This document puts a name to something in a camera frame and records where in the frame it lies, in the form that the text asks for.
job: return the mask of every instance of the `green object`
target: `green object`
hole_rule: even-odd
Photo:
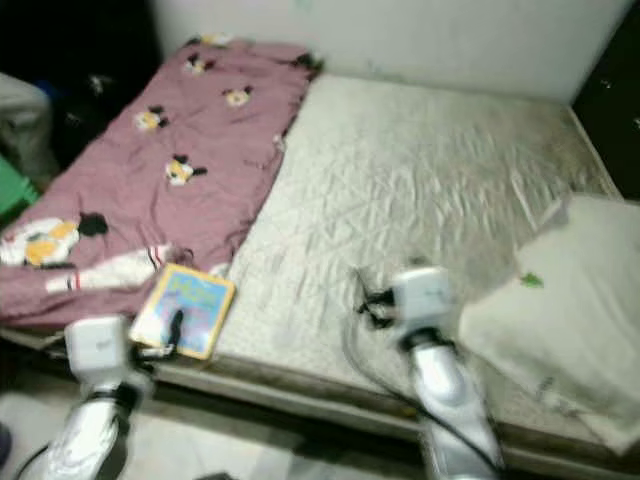
[[[525,287],[536,287],[536,288],[544,287],[544,282],[535,273],[531,273],[531,272],[527,273],[526,275],[520,277],[520,281]]]
[[[0,156],[0,229],[35,203],[38,196],[29,179],[20,175]]]

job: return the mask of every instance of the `red stripe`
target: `red stripe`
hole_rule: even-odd
[[[158,265],[162,265],[162,260],[160,260],[160,255],[158,253],[158,247],[153,247],[153,256],[158,261]]]

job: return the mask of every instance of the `white wall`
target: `white wall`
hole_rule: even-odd
[[[196,32],[289,41],[341,74],[570,102],[632,0],[155,0],[165,53]]]

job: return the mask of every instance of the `wrinkled sheet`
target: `wrinkled sheet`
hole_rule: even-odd
[[[561,105],[325,74],[232,262],[239,289],[216,347],[220,362],[234,358],[268,384],[349,404],[361,402],[355,387],[382,404],[341,348],[361,299],[352,269],[375,289],[422,257],[449,269],[461,304],[479,298],[509,277],[534,219],[572,188],[614,193]],[[363,328],[360,349],[410,391],[389,332]],[[499,420],[590,438],[499,376],[485,379]]]
[[[167,261],[228,264],[267,197],[305,49],[198,39],[0,239],[0,321],[135,313]]]

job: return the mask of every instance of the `quilted mattress cover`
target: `quilted mattress cover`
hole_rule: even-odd
[[[361,298],[354,268],[376,288],[422,257],[449,269],[463,303],[511,272],[514,248],[555,198],[572,189],[616,195],[570,111],[540,101],[325,74],[286,148],[229,271],[239,289],[213,368],[379,411],[393,408],[341,349]],[[363,329],[361,355],[408,390],[389,337]],[[598,443],[474,363],[499,422]]]

